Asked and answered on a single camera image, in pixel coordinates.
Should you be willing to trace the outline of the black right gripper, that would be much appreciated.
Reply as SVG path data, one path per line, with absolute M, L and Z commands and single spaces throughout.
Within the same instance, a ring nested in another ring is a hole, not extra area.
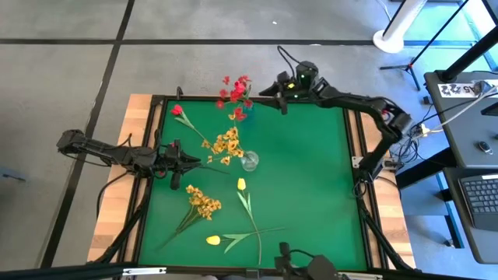
M 288 113 L 288 101 L 294 97 L 295 79 L 287 72 L 281 72 L 277 75 L 274 82 L 267 89 L 262 90 L 258 95 L 265 97 L 275 97 L 277 108 L 282 115 Z

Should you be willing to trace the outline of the red small-blossom flower bunch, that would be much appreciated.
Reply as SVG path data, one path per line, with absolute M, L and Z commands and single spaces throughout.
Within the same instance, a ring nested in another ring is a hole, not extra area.
M 233 84 L 236 82 L 243 82 L 246 86 L 244 95 L 241 99 L 232 99 L 230 94 L 233 91 Z M 229 75 L 225 75 L 222 79 L 223 88 L 219 91 L 219 99 L 216 101 L 216 106 L 219 109 L 229 107 L 230 112 L 228 117 L 232 121 L 243 121 L 246 115 L 243 113 L 243 107 L 251 107 L 254 103 L 250 98 L 252 90 L 252 80 L 248 75 L 241 75 L 236 79 L 232 79 Z

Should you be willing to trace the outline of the white paper label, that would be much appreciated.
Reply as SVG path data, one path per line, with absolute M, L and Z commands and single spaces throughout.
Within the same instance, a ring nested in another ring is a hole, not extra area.
M 437 88 L 443 98 L 476 98 L 473 83 L 444 83 L 438 84 Z

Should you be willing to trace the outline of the silver aluminium bracket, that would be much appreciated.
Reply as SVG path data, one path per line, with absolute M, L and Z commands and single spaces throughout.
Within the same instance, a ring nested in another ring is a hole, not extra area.
M 339 280 L 384 280 L 382 275 L 340 271 Z
M 136 276 L 136 275 L 161 275 L 166 274 L 165 267 L 151 267 L 151 268 L 124 268 L 122 276 Z

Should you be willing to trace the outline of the white round-base pole stand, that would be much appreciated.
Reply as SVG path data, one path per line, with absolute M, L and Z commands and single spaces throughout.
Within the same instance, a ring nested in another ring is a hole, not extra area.
M 383 52 L 395 54 L 404 48 L 404 36 L 427 0 L 403 0 L 388 26 L 373 35 L 373 44 Z

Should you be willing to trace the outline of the yellow artificial tulip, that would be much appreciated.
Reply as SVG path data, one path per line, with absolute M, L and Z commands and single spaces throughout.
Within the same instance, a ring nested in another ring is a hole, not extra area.
M 261 264 L 261 259 L 262 259 L 262 245 L 261 245 L 261 234 L 259 233 L 258 227 L 256 225 L 256 222 L 254 220 L 254 216 L 252 213 L 252 208 L 251 208 L 251 197 L 249 193 L 245 193 L 246 190 L 246 181 L 244 178 L 239 178 L 237 180 L 237 194 L 239 196 L 239 199 L 245 208 L 247 215 L 251 221 L 251 224 L 254 228 L 255 235 L 258 240 L 258 265 Z
M 212 235 L 205 238 L 205 241 L 208 245 L 211 246 L 220 246 L 222 243 L 226 244 L 224 253 L 226 254 L 231 249 L 233 249 L 239 242 L 245 240 L 251 236 L 256 236 L 258 242 L 258 253 L 262 252 L 261 245 L 261 235 L 263 233 L 270 233 L 284 230 L 284 227 L 277 227 L 271 229 L 263 229 L 258 231 L 253 231 L 249 233 L 231 233 L 231 234 L 223 234 L 223 235 Z

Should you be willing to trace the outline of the yellow small-blossom flower bunch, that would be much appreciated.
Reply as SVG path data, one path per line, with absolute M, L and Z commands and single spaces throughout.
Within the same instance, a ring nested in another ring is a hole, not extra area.
M 222 208 L 220 200 L 210 198 L 198 187 L 194 187 L 190 184 L 185 190 L 190 195 L 188 200 L 190 208 L 174 232 L 157 247 L 158 250 L 162 250 L 169 242 L 195 223 L 202 220 L 212 221 L 213 213 Z
M 242 159 L 247 155 L 247 152 L 242 149 L 236 126 L 229 128 L 224 134 L 218 135 L 214 142 L 204 138 L 202 148 L 210 151 L 207 163 L 220 162 L 225 166 L 230 165 L 232 158 Z

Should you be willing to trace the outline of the green table mat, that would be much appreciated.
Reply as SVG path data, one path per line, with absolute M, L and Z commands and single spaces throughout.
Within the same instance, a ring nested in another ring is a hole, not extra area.
M 171 136 L 162 136 L 162 140 L 171 143 L 179 139 L 182 149 L 200 158 L 203 167 L 183 175 L 181 187 L 178 190 L 170 188 L 172 195 L 160 192 L 156 200 L 150 201 L 153 207 L 151 230 L 146 234 L 149 240 L 145 243 L 146 253 L 139 260 L 140 264 L 272 268 L 281 242 L 288 243 L 292 249 L 323 254 L 335 264 L 335 254 L 343 250 L 338 244 L 327 248 L 326 236 L 333 228 L 324 224 L 324 218 L 336 207 L 329 198 L 321 198 L 317 205 L 307 206 L 311 196 L 322 193 L 331 183 L 326 169 L 331 169 L 337 177 L 345 174 L 338 149 L 326 148 L 337 133 L 323 114 L 331 109 L 298 103 L 290 105 L 288 114 L 282 115 L 271 107 L 255 106 L 254 124 L 249 127 L 241 122 L 237 124 L 242 147 L 259 156 L 259 164 L 252 172 L 245 171 L 239 159 L 233 159 L 229 166 L 220 162 L 207 163 L 210 151 L 202 148 L 202 138 L 171 115 L 176 125 Z M 228 110 L 220 110 L 215 104 L 208 111 L 201 111 L 197 106 L 183 108 L 191 123 L 209 141 L 214 141 L 232 126 Z M 237 194 L 239 178 L 246 181 L 245 193 L 250 194 L 258 230 L 284 227 L 284 230 L 261 235 L 260 265 L 256 236 L 242 240 L 226 254 L 225 243 L 211 246 L 205 241 L 212 235 L 254 231 Z M 210 198 L 220 200 L 222 208 L 213 213 L 212 221 L 195 223 L 158 250 L 190 208 L 190 195 L 185 190 L 190 184 Z

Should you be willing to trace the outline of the clear glass vase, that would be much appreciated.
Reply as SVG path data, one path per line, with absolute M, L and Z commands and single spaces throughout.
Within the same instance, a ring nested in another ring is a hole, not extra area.
M 255 171 L 259 164 L 259 156 L 254 151 L 246 151 L 240 158 L 242 168 L 247 172 Z

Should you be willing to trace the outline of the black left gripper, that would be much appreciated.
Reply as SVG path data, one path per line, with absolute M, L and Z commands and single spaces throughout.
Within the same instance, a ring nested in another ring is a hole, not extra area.
M 169 172 L 172 173 L 170 178 L 170 188 L 178 190 L 180 187 L 182 168 L 197 168 L 202 166 L 198 157 L 190 156 L 185 152 L 181 152 L 181 142 L 175 139 L 172 143 L 164 145 L 164 152 L 159 153 L 156 158 L 156 163 L 153 167 L 153 176 L 156 179 L 163 179 Z

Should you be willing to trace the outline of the black desk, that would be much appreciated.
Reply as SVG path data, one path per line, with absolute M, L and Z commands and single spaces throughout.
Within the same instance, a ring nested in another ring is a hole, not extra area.
M 475 98 L 443 98 L 437 88 L 444 83 L 473 83 L 486 81 L 498 85 L 498 74 L 487 72 L 463 72 L 454 82 L 442 82 L 435 72 L 424 75 L 426 87 L 444 122 L 469 105 Z M 482 110 L 497 103 L 498 95 L 484 98 L 442 128 L 447 137 L 451 153 L 459 167 L 498 168 L 498 116 L 486 116 Z M 493 149 L 488 155 L 478 147 L 478 142 L 487 142 Z

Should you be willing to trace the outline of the grey desk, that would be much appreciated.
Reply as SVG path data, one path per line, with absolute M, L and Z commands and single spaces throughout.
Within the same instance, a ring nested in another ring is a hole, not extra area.
M 498 173 L 497 169 L 445 168 L 450 200 L 454 202 L 466 239 L 475 260 L 480 264 L 498 264 L 498 232 L 476 229 L 471 222 L 458 181 L 465 177 Z

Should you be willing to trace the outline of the blue glass vase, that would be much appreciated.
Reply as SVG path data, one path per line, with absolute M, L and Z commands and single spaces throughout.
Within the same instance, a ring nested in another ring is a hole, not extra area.
M 241 121 L 241 124 L 243 126 L 251 126 L 254 124 L 255 121 L 255 109 L 256 106 L 253 104 L 251 107 L 243 107 L 243 113 L 246 115 L 243 121 Z

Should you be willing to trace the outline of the dark grey keyboard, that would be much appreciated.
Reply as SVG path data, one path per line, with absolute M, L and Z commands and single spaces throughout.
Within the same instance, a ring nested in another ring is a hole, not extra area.
M 472 225 L 498 232 L 498 173 L 465 177 L 458 183 Z

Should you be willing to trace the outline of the thick black pole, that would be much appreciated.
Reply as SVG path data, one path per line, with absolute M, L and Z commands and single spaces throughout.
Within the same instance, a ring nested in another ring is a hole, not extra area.
M 467 50 L 456 62 L 445 70 L 436 70 L 442 82 L 453 82 L 469 65 L 480 58 L 495 44 L 498 44 L 498 25 L 492 28 L 481 40 Z

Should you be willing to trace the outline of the thin black tripod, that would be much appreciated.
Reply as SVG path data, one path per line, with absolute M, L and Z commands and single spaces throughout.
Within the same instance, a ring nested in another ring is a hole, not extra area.
M 385 65 L 379 67 L 380 71 L 386 71 L 386 70 L 402 70 L 403 72 L 406 72 L 412 77 L 412 80 L 414 82 L 414 85 L 416 87 L 417 91 L 421 90 L 421 85 L 419 83 L 419 80 L 417 79 L 416 73 L 414 71 L 414 64 L 422 57 L 422 55 L 427 51 L 429 47 L 433 45 L 433 43 L 437 40 L 439 35 L 447 28 L 447 26 L 451 23 L 451 21 L 457 16 L 457 14 L 466 6 L 469 0 L 463 0 L 461 2 L 457 9 L 453 12 L 453 14 L 446 20 L 446 22 L 439 28 L 437 32 L 423 45 L 422 50 L 414 57 L 412 58 L 409 62 L 407 62 L 404 65 Z

